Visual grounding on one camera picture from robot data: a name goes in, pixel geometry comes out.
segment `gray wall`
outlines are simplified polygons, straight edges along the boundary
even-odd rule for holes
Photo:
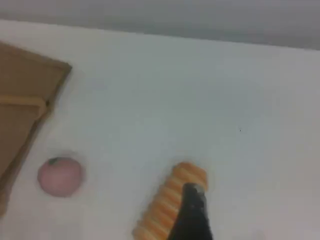
[[[319,0],[1,0],[0,18],[320,49]]]

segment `brown cardboard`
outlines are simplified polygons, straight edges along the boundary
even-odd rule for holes
[[[0,42],[0,96],[40,99],[37,105],[0,102],[0,215],[36,133],[50,113],[71,66]]]

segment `orange toy corn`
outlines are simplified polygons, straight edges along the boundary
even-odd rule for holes
[[[206,171],[189,162],[174,166],[171,175],[159,188],[142,220],[133,230],[135,240],[166,240],[177,219],[185,183],[208,189]]]

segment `pink peach toy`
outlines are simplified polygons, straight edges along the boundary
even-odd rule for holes
[[[38,170],[41,188],[55,197],[69,197],[83,181],[83,169],[79,162],[68,157],[49,159]]]

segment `black robotic claw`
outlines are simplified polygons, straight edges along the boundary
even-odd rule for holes
[[[204,192],[194,183],[183,186],[181,208],[167,240],[213,240]]]

